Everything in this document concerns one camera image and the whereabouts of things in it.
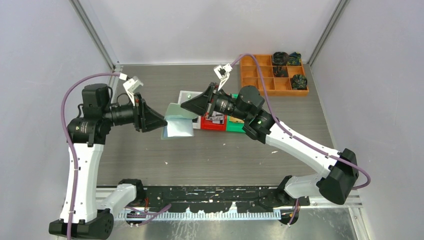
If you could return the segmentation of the green card holder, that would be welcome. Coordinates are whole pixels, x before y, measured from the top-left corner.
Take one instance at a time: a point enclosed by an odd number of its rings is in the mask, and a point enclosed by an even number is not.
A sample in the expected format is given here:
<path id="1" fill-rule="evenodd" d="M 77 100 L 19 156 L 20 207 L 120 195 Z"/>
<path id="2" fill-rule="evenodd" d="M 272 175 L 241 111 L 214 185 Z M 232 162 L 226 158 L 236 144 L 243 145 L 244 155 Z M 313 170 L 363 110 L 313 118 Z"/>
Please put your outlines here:
<path id="1" fill-rule="evenodd" d="M 161 139 L 193 137 L 193 119 L 198 117 L 196 113 L 181 108 L 180 104 L 170 103 L 164 116 L 167 125 L 162 129 Z"/>

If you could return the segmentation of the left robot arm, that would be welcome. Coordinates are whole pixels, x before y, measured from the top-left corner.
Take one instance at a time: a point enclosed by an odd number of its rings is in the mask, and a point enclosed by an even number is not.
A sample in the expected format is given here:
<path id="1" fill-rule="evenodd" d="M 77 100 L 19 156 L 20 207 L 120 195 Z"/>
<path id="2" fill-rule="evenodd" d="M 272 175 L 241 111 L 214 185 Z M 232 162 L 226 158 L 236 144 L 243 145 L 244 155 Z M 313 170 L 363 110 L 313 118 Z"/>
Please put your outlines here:
<path id="1" fill-rule="evenodd" d="M 99 163 L 111 128 L 131 124 L 138 132 L 167 125 L 165 118 L 150 108 L 141 94 L 134 103 L 112 105 L 109 87 L 90 84 L 81 92 L 79 115 L 65 125 L 69 145 L 69 175 L 61 214 L 49 224 L 51 235 L 70 239 L 105 240 L 114 219 L 128 205 L 141 206 L 146 192 L 141 180 L 123 179 L 100 203 L 96 201 Z"/>

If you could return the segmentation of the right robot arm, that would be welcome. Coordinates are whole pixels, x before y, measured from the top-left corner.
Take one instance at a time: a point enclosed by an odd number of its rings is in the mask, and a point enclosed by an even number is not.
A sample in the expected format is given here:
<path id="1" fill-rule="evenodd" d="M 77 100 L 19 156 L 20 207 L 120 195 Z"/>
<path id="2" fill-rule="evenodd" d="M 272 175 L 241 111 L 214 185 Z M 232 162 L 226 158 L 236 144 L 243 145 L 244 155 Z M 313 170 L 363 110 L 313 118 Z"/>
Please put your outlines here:
<path id="1" fill-rule="evenodd" d="M 290 129 L 263 109 L 265 99 L 259 90 L 248 85 L 237 97 L 218 90 L 211 83 L 201 94 L 183 102 L 181 107 L 199 116 L 221 113 L 244 122 L 242 129 L 252 140 L 283 150 L 301 160 L 316 173 L 306 176 L 286 176 L 277 192 L 283 205 L 291 205 L 300 197 L 319 195 L 343 205 L 359 177 L 356 154 L 346 148 L 338 151 L 323 146 Z"/>

